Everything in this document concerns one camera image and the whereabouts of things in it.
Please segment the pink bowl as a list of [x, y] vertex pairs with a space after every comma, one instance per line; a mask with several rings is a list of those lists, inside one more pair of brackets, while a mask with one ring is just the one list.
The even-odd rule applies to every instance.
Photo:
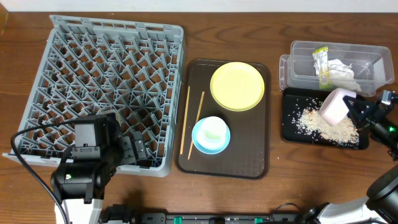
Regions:
[[344, 88], [337, 88], [327, 96], [319, 109], [320, 117], [330, 126], [336, 126], [348, 114], [349, 109], [343, 101], [345, 96], [356, 98], [356, 93]]

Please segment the white paper napkin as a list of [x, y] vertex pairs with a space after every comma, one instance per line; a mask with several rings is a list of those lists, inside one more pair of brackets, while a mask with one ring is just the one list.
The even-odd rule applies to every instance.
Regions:
[[360, 85], [354, 79], [352, 65], [345, 65], [339, 59], [328, 61], [328, 72], [332, 84], [338, 88], [344, 88], [351, 91], [361, 91]]

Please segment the green snack wrapper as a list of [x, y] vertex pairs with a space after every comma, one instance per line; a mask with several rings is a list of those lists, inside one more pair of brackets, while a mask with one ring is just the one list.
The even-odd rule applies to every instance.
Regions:
[[316, 49], [312, 53], [314, 59], [314, 67], [316, 70], [317, 77], [319, 79], [319, 88], [321, 90], [328, 90], [333, 87], [330, 80], [330, 75], [328, 71], [328, 47], [324, 46]]

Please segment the light blue bowl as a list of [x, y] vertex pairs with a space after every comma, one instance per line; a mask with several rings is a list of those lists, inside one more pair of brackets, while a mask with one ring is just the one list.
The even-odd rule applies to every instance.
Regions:
[[226, 139], [225, 139], [224, 144], [223, 144], [221, 147], [213, 148], [213, 149], [212, 149], [212, 148], [203, 147], [203, 146], [197, 141], [197, 135], [198, 135], [199, 127], [200, 127], [200, 125], [201, 125], [201, 121], [202, 121], [202, 119], [199, 120], [199, 122], [197, 122], [196, 125], [194, 125], [193, 131], [192, 131], [192, 141], [193, 141], [193, 144], [195, 145], [195, 147], [196, 147], [200, 152], [202, 152], [202, 153], [204, 153], [204, 154], [209, 154], [209, 155], [218, 154], [218, 153], [224, 151], [224, 150], [227, 148], [227, 146], [228, 146], [228, 144], [229, 144], [229, 142], [230, 142], [230, 139], [231, 139], [231, 132], [230, 132], [230, 130], [229, 130], [228, 125], [227, 125], [227, 134], [226, 134]]

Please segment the white plastic cup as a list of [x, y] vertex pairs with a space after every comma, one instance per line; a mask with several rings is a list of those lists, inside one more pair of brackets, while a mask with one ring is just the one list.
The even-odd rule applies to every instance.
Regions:
[[226, 139], [227, 125], [219, 117], [203, 118], [198, 130], [197, 141], [206, 148], [221, 147]]

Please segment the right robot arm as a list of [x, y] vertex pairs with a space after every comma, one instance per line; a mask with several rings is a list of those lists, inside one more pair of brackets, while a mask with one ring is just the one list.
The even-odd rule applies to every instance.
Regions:
[[[320, 116], [335, 125], [349, 114], [358, 131], [370, 131], [371, 137], [388, 148], [397, 160], [397, 125], [387, 115], [397, 104], [397, 94], [384, 90], [371, 103], [360, 100], [353, 91], [337, 88], [324, 101]], [[397, 166], [380, 176], [368, 188], [366, 196], [346, 203], [324, 203], [297, 217], [295, 223], [397, 223]]]

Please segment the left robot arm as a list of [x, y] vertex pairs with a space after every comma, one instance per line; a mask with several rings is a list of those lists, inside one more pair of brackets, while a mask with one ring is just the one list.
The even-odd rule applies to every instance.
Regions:
[[75, 142], [51, 176], [57, 223], [137, 223], [127, 205], [103, 208], [106, 185], [119, 166], [145, 157], [142, 134], [123, 134], [115, 113], [73, 120]]

